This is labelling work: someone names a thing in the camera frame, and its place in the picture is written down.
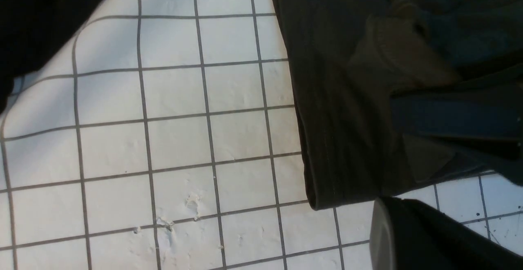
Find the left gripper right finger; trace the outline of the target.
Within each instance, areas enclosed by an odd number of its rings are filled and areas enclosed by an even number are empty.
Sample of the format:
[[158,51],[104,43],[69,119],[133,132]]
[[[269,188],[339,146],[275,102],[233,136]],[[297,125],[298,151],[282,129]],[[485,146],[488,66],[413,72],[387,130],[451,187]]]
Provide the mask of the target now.
[[433,207],[384,197],[394,227],[398,270],[521,270],[522,257]]

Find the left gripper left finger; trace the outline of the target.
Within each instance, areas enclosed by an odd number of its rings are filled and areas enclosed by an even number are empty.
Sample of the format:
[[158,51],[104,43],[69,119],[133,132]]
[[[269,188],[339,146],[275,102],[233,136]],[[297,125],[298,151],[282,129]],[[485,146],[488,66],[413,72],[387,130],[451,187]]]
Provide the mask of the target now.
[[397,270],[394,227],[385,201],[374,202],[369,251],[373,270]]

